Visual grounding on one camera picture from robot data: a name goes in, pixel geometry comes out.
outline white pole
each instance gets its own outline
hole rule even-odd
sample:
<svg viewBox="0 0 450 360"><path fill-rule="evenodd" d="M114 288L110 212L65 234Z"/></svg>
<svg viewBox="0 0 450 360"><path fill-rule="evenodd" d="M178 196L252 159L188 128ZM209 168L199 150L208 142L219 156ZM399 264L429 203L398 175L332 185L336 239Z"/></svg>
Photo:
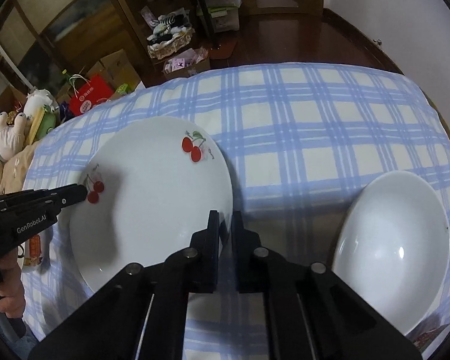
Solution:
<svg viewBox="0 0 450 360"><path fill-rule="evenodd" d="M24 82L24 84L26 86L28 86L30 88L31 91L34 91L36 89L35 86L33 86L29 80L27 80L27 78L25 78L25 76L22 74L21 71L18 70L18 68L15 66L15 64L13 63L13 61L10 59L10 57L8 56L8 54L5 52L5 50L3 49L2 45L0 44L0 54L3 55L3 57L5 58L5 60L8 62L8 64L11 66L11 68L13 69L13 71L15 73L17 73L17 75L20 77L20 79Z"/></svg>

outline bag handle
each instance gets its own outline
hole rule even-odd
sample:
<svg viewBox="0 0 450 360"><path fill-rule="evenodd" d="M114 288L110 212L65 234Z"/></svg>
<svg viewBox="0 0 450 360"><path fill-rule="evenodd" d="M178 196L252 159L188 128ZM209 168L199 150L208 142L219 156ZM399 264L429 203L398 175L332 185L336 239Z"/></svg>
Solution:
<svg viewBox="0 0 450 360"><path fill-rule="evenodd" d="M75 88L75 81L77 79L82 79L84 80L87 84L90 84L90 80L86 79L84 76L81 76L80 74L74 74L73 76L71 76L68 81L70 82L70 84L72 85L73 88L73 92L75 92L75 95L78 97L78 91Z"/></svg>

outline dark red floor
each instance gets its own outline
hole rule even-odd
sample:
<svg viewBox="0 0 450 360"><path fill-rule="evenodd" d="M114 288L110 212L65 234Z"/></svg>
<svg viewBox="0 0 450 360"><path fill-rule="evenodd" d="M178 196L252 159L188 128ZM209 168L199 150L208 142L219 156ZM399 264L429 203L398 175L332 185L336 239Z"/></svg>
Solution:
<svg viewBox="0 0 450 360"><path fill-rule="evenodd" d="M304 14L271 14L240 17L240 31L218 34L237 36L233 55L212 60L211 68L281 62L326 62L385 69L365 49L353 43L325 18ZM163 75L143 78L146 86L164 82Z"/></svg>

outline bolt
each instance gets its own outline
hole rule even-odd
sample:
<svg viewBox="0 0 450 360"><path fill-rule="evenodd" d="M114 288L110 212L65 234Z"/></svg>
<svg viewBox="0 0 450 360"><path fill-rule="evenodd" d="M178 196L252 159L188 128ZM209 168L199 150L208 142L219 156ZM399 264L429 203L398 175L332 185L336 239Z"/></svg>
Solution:
<svg viewBox="0 0 450 360"><path fill-rule="evenodd" d="M125 272L127 272L129 275L136 275L140 273L141 270L142 266L137 262L131 262L125 267Z"/></svg>
<svg viewBox="0 0 450 360"><path fill-rule="evenodd" d="M188 247L186 249L183 249L183 255L188 259L192 259L194 257L197 257L198 252L194 247Z"/></svg>
<svg viewBox="0 0 450 360"><path fill-rule="evenodd" d="M257 249L255 249L254 251L253 251L253 254L256 256L256 257L260 257L260 258L265 258L265 257L267 257L268 256L268 249L267 248L265 248L265 247L258 247Z"/></svg>
<svg viewBox="0 0 450 360"><path fill-rule="evenodd" d="M325 271L327 270L327 267L321 262L314 262L310 266L310 268L312 268L312 271L315 272L316 274L324 274Z"/></svg>

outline striped cloth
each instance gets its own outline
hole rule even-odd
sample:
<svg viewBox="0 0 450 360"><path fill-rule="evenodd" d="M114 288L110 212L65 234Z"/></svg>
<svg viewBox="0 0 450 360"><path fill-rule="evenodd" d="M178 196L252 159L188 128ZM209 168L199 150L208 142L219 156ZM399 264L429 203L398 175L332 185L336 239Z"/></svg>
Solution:
<svg viewBox="0 0 450 360"><path fill-rule="evenodd" d="M214 138L229 165L234 209L265 246L293 262L329 261L347 208L391 170L430 183L450 221L450 140L418 86L394 73L337 64L242 66L137 90L44 138L25 188L78 182L116 132L158 115L188 119ZM24 318L39 339L92 295L64 215L46 232L44 263L23 275ZM184 357L267 358L262 298L236 293L227 252L219 278L215 294L190 297ZM450 322L450 267L433 309Z"/></svg>

